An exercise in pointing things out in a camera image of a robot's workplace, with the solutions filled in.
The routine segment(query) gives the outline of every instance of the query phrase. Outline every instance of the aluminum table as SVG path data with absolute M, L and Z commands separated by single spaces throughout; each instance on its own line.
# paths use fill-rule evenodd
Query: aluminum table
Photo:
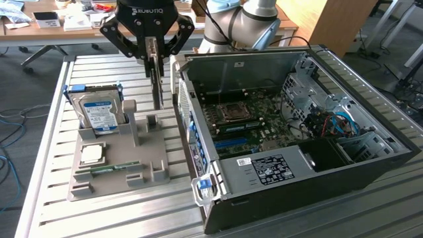
M 423 129 L 385 97 L 337 61 L 319 55 L 412 142 L 423 148 Z M 76 202 L 65 200 L 78 122 L 61 95 L 64 84 L 120 80 L 125 99 L 137 102 L 137 118 L 152 111 L 149 79 L 122 55 L 80 56 L 64 62 L 28 187 L 17 238 L 54 237 L 413 237 L 423 233 L 423 153 L 385 173 L 365 189 L 207 236 L 193 203 L 189 174 L 171 101 L 169 66 L 164 67 L 163 121 L 171 183 Z M 337 85 L 319 79 L 331 92 Z

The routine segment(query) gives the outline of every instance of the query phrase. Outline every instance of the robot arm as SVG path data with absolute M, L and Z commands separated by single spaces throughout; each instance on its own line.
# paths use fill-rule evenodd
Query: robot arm
M 263 50 L 275 38 L 280 20 L 277 19 L 276 0 L 208 0 L 211 17 L 224 35 L 256 50 Z M 228 42 L 209 17 L 205 18 L 204 40 L 199 53 L 229 51 Z
M 164 36 L 175 22 L 179 31 L 165 43 Z M 136 44 L 118 31 L 118 23 L 136 36 Z M 117 0 L 114 15 L 102 22 L 100 32 L 105 38 L 126 57 L 134 57 L 144 64 L 145 75 L 150 77 L 154 110 L 163 105 L 163 59 L 179 53 L 193 29 L 191 18 L 177 13 L 173 0 Z

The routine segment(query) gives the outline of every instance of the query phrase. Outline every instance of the chair leg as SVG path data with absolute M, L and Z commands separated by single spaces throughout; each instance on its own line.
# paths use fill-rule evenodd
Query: chair leg
M 42 54 L 45 54 L 52 48 L 53 46 L 44 46 L 20 65 L 22 67 L 26 67 L 26 65 L 33 62 Z
M 53 46 L 54 50 L 60 52 L 60 54 L 62 54 L 64 56 L 68 56 L 66 52 L 64 49 L 61 49 L 60 46 Z

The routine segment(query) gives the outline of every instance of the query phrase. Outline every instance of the barcode sticker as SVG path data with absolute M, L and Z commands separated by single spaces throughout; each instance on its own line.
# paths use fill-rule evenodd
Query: barcode sticker
M 239 160 L 236 160 L 236 162 L 237 162 L 239 166 L 249 165 L 251 164 L 251 158 L 239 159 Z

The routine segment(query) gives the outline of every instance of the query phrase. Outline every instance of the paper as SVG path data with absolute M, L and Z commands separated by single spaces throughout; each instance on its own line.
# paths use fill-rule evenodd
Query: paper
M 8 29 L 16 29 L 16 28 L 21 28 L 21 27 L 25 27 L 25 26 L 29 26 L 28 22 L 17 23 L 17 24 L 5 24 L 5 27 Z

